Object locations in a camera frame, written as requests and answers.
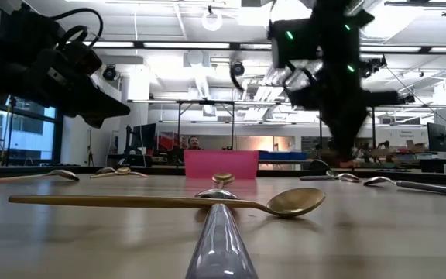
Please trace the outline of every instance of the pink box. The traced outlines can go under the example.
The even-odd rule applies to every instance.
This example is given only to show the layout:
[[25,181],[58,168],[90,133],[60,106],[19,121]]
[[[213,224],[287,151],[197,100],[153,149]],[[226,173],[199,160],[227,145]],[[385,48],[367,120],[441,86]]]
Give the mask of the pink box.
[[185,150],[185,176],[211,178],[218,172],[229,172],[235,179],[256,179],[258,151]]

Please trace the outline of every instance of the man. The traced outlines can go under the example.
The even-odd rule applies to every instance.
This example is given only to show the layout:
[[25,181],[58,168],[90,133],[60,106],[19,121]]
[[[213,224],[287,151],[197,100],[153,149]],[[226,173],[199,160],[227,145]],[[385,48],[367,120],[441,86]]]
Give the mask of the man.
[[188,140],[189,150],[200,150],[199,139],[196,136],[191,136]]

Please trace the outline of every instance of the green led light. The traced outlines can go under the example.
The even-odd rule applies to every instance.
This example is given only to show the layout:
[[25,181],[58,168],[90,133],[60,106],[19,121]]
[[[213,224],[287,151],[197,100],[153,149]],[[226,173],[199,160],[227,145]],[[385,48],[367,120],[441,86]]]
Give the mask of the green led light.
[[291,31],[286,31],[286,36],[288,36],[289,39],[293,40],[293,35]]

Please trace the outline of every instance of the monitor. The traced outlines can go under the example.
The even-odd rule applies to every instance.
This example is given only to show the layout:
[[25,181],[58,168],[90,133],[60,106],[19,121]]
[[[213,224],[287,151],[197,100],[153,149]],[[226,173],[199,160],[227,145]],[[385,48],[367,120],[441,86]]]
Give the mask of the monitor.
[[439,124],[427,124],[427,138],[430,151],[446,152],[446,130],[445,126]]
[[131,147],[145,147],[147,150],[154,150],[156,138],[156,124],[147,124],[142,126],[134,126],[132,129]]

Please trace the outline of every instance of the wooden table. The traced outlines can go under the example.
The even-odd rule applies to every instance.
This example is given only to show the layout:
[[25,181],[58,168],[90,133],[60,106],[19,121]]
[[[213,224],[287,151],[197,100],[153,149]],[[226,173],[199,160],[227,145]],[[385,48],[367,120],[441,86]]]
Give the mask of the wooden table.
[[[59,177],[0,184],[0,278],[183,278],[204,213],[193,209],[9,204],[9,195],[193,196],[210,181]],[[387,185],[258,178],[228,186],[266,203],[291,188],[326,192],[296,220],[239,209],[240,233],[260,278],[446,278],[446,196]]]

